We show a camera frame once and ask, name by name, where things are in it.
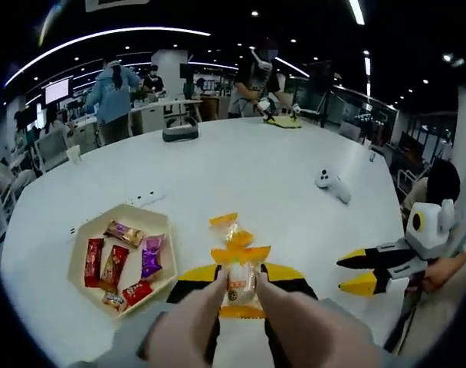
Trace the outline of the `person's right hand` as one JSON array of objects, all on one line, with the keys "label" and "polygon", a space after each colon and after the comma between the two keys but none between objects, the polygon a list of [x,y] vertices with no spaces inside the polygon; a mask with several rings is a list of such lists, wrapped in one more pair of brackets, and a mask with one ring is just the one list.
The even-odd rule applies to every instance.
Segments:
[{"label": "person's right hand", "polygon": [[431,293],[441,288],[461,267],[458,257],[440,258],[429,265],[422,280],[422,290]]}]

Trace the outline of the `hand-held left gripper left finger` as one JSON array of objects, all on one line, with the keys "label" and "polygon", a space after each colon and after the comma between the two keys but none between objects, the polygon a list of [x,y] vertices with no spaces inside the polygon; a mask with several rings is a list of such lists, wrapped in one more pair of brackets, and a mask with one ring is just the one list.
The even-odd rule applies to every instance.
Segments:
[{"label": "hand-held left gripper left finger", "polygon": [[72,367],[210,367],[220,332],[222,270],[215,280],[179,280],[166,302],[125,320],[110,349]]}]

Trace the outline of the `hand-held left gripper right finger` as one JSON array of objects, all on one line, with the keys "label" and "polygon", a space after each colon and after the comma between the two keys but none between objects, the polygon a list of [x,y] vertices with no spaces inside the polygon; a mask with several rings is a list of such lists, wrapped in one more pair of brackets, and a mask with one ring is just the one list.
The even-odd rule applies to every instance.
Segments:
[{"label": "hand-held left gripper right finger", "polygon": [[272,281],[261,266],[265,333],[276,367],[403,367],[375,344],[371,329],[303,278]]}]

